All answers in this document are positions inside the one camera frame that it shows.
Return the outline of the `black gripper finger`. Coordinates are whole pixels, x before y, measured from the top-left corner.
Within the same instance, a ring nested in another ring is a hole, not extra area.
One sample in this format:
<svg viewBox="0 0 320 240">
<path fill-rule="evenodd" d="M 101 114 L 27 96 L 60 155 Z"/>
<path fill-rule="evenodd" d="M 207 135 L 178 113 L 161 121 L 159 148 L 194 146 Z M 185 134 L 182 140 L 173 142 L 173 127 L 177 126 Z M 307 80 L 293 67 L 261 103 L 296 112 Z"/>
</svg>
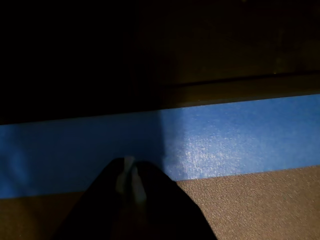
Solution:
<svg viewBox="0 0 320 240">
<path fill-rule="evenodd" d="M 215 240 L 200 207 L 154 164 L 135 164 L 146 193 L 146 213 L 157 240 Z"/>
<path fill-rule="evenodd" d="M 112 160 L 83 193 L 53 235 L 53 240 L 105 240 L 125 196 L 131 156 Z"/>
</svg>

